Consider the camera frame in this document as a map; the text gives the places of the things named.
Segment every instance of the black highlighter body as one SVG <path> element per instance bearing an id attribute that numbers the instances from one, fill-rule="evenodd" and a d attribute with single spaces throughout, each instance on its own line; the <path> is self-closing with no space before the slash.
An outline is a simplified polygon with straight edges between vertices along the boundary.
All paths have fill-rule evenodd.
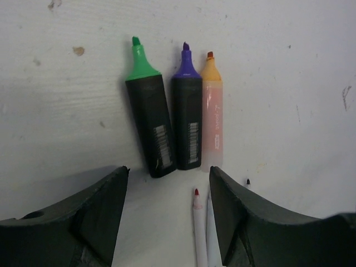
<path id="1" fill-rule="evenodd" d="M 177 167 L 190 170 L 201 165 L 202 79 L 172 78 L 171 82 Z"/>
<path id="2" fill-rule="evenodd" d="M 126 81 L 145 159 L 153 178 L 176 170 L 174 139 L 161 75 Z"/>

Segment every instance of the purple marker cap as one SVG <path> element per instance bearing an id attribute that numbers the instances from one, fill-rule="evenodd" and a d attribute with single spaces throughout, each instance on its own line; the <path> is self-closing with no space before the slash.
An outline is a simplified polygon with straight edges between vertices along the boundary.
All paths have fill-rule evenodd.
<path id="1" fill-rule="evenodd" d="M 182 63 L 179 70 L 176 74 L 173 75 L 173 78 L 200 78 L 201 76 L 193 67 L 191 60 L 191 51 L 189 50 L 189 44 L 184 42 L 182 50 Z"/>

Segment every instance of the highlighter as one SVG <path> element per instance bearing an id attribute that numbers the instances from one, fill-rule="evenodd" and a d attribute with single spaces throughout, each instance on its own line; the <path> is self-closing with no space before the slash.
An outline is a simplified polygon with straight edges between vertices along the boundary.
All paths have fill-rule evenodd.
<path id="1" fill-rule="evenodd" d="M 223 165 L 223 83 L 215 67 L 212 52 L 207 54 L 202 77 L 202 163 L 209 172 L 211 166 Z"/>
<path id="2" fill-rule="evenodd" d="M 187 43 L 181 55 L 181 66 L 171 80 L 173 127 L 177 167 L 189 170 L 201 165 L 202 78 L 193 67 Z"/>
<path id="3" fill-rule="evenodd" d="M 134 69 L 125 81 L 145 160 L 152 178 L 176 170 L 171 121 L 162 75 L 148 63 L 143 45 L 132 38 Z"/>

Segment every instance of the green marker cap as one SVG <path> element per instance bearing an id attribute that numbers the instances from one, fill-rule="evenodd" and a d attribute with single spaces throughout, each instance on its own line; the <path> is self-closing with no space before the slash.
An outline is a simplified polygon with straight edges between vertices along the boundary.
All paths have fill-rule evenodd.
<path id="1" fill-rule="evenodd" d="M 133 67 L 134 69 L 126 79 L 127 81 L 160 75 L 161 73 L 152 68 L 147 61 L 144 46 L 141 44 L 140 39 L 136 36 L 132 38 L 132 54 L 133 54 Z"/>

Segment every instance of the barcode label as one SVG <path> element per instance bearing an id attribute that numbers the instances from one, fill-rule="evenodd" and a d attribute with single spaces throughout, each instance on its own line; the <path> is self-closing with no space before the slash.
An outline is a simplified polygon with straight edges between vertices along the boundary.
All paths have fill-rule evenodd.
<path id="1" fill-rule="evenodd" d="M 198 161 L 198 123 L 189 124 L 189 163 Z"/>
<path id="2" fill-rule="evenodd" d="M 215 149 L 219 149 L 220 146 L 220 136 L 215 135 Z"/>
<path id="3" fill-rule="evenodd" d="M 156 144 L 159 148 L 159 154 L 162 160 L 162 168 L 165 169 L 172 165 L 171 161 L 171 151 L 169 149 L 168 136 L 166 131 L 166 126 L 161 125 L 154 128 Z"/>

